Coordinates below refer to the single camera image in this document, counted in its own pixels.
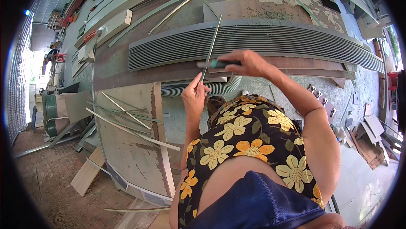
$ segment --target black floral top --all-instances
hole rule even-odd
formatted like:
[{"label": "black floral top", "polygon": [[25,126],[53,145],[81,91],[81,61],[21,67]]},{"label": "black floral top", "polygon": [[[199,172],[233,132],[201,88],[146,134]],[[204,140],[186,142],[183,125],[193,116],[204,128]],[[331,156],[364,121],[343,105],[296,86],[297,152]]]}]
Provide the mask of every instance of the black floral top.
[{"label": "black floral top", "polygon": [[208,132],[187,146],[188,176],[180,187],[179,228],[197,216],[200,196],[213,171],[235,156],[251,156],[271,166],[286,186],[323,209],[322,196],[307,166],[301,126],[283,108],[259,95],[224,103],[209,119]]}]

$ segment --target woman's hand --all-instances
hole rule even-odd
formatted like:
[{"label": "woman's hand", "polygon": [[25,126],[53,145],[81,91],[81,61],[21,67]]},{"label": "woman's hand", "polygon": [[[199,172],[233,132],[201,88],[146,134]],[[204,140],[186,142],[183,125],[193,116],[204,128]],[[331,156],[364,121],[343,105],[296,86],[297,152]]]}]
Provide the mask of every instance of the woman's hand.
[{"label": "woman's hand", "polygon": [[210,91],[210,88],[200,81],[202,73],[200,72],[195,79],[190,82],[182,92],[183,104],[186,111],[186,125],[197,124],[199,126],[200,116],[203,112],[206,92]]},{"label": "woman's hand", "polygon": [[274,68],[273,65],[267,63],[259,54],[249,49],[233,50],[230,54],[220,56],[218,60],[240,61],[241,66],[229,64],[226,66],[225,70],[253,77],[266,77],[270,74],[272,68]]}]

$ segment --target woman's right hand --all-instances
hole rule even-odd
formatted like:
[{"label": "woman's right hand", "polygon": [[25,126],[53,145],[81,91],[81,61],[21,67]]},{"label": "woman's right hand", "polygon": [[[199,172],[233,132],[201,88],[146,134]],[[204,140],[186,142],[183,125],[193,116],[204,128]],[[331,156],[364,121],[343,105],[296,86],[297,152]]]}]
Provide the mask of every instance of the woman's right hand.
[{"label": "woman's right hand", "polygon": [[233,50],[230,54],[220,56],[218,60],[240,61],[241,66],[229,64],[226,66],[225,70],[253,77],[266,77],[270,74],[272,67],[274,67],[273,65],[267,63],[259,54],[250,49]]}]

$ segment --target brick floor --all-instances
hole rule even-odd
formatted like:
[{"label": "brick floor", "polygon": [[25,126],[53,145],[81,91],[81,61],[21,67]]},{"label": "brick floor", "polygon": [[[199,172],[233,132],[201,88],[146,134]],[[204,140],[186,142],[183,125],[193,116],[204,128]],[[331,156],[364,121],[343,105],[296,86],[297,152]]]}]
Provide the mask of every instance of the brick floor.
[{"label": "brick floor", "polygon": [[[21,132],[14,154],[43,145],[45,131]],[[99,173],[84,197],[70,185],[83,163],[74,150],[78,140],[66,142],[16,160],[27,191],[53,228],[113,229],[134,197],[114,188],[113,181]]]}]

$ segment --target dust collection hose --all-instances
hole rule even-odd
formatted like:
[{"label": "dust collection hose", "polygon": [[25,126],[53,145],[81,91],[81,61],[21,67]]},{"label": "dust collection hose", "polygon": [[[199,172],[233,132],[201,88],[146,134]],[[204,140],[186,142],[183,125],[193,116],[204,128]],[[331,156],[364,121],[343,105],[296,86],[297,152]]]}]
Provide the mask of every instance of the dust collection hose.
[{"label": "dust collection hose", "polygon": [[[241,82],[241,76],[238,77],[231,77],[227,82],[224,83],[207,83],[205,84],[207,87],[210,88],[210,94],[225,94],[230,93],[237,89],[238,85]],[[186,86],[179,86],[179,87],[168,87],[162,86],[161,93],[164,97],[180,97],[182,91],[186,88]]]}]

